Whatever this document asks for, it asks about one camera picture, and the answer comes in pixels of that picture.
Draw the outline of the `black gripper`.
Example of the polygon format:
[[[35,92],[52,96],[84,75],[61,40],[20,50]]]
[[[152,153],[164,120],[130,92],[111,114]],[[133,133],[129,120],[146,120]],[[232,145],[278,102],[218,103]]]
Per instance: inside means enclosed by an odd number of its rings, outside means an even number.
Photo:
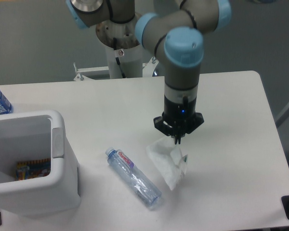
[[[164,98],[164,111],[155,117],[154,127],[166,136],[172,136],[174,144],[180,144],[185,134],[192,133],[204,123],[202,113],[196,112],[196,99],[189,100],[186,96],[178,103]]]

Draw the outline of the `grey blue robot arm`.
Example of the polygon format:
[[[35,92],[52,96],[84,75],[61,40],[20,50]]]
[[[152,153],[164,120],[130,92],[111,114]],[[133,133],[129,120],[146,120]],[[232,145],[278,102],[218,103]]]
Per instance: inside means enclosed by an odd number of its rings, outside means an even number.
[[[183,0],[177,11],[166,16],[140,15],[133,0],[68,0],[66,4],[78,27],[95,27],[111,78],[141,77],[141,49],[164,66],[164,111],[154,119],[156,129],[179,144],[203,124],[202,114],[196,112],[203,35],[230,22],[229,1]]]

